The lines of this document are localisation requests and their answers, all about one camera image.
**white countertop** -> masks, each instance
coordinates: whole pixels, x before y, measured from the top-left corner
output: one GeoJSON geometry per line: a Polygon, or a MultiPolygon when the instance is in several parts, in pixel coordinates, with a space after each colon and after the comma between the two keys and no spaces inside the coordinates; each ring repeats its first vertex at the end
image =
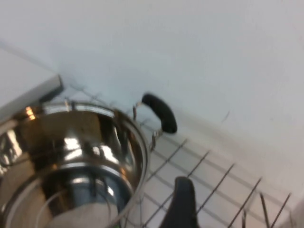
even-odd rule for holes
{"type": "Polygon", "coordinates": [[[0,120],[60,87],[59,75],[0,49],[0,120]]]}

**pot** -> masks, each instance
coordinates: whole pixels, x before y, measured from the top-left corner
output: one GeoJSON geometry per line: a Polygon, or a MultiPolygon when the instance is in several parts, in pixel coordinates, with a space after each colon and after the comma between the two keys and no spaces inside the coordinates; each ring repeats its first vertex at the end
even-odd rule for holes
{"type": "MultiPolygon", "coordinates": [[[[0,227],[140,227],[134,214],[150,151],[157,137],[176,131],[171,109],[151,94],[133,107],[133,119],[74,101],[27,107],[0,124],[0,227]],[[161,120],[151,145],[135,121],[141,105],[161,120]]],[[[160,227],[197,228],[195,209],[192,182],[177,178],[160,227]]]]}

